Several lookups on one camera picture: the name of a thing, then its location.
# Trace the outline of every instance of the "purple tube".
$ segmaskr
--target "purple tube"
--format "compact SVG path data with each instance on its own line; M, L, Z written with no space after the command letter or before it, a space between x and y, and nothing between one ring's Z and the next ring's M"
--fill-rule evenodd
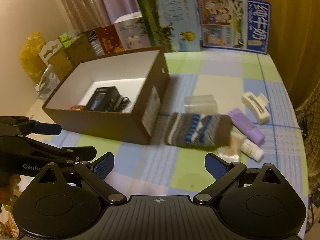
M228 116L231 117L232 123L237 127L247 138L260 145L264 142L264 134L241 112L239 108L235 108L229 113Z

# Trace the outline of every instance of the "tablecloth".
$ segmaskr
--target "tablecloth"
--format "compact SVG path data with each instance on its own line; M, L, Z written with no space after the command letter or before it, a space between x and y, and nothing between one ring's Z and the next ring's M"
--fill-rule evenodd
M303 141L294 109L269 55L219 49L201 52L166 53L170 83L162 104L150 145L136 145L62 131L45 137L56 147L95 146L100 157L115 156L115 167L106 182L129 197L137 195L184 195L192 198L215 179L206 171L205 150L166 146L164 132L173 112L184 112L184 98L212 94L220 114L235 107L265 134L261 146L264 157L257 163L245 155L240 161L250 168L273 163L308 204L308 176ZM270 121L262 126L241 102L241 95L263 93L270 101Z

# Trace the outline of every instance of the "sock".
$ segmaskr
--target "sock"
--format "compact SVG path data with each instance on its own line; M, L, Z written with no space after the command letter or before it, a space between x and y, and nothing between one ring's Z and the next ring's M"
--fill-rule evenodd
M231 118L224 114L174 113L164 143L176 146L225 146L229 144Z

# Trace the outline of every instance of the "human hand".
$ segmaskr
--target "human hand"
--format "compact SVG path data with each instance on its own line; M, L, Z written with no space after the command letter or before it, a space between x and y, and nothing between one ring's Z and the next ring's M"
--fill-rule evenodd
M8 204L13 196L13 188L21 181L18 174L12 174L9 178L9 185L0 187L0 203Z

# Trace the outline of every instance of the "yellow plastic bag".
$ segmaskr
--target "yellow plastic bag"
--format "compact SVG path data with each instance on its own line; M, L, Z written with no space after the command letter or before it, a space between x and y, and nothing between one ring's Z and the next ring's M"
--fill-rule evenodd
M28 76L38 84L46 69L45 63L39 57L39 52L46 44L40 32L33 32L20 52L20 63Z

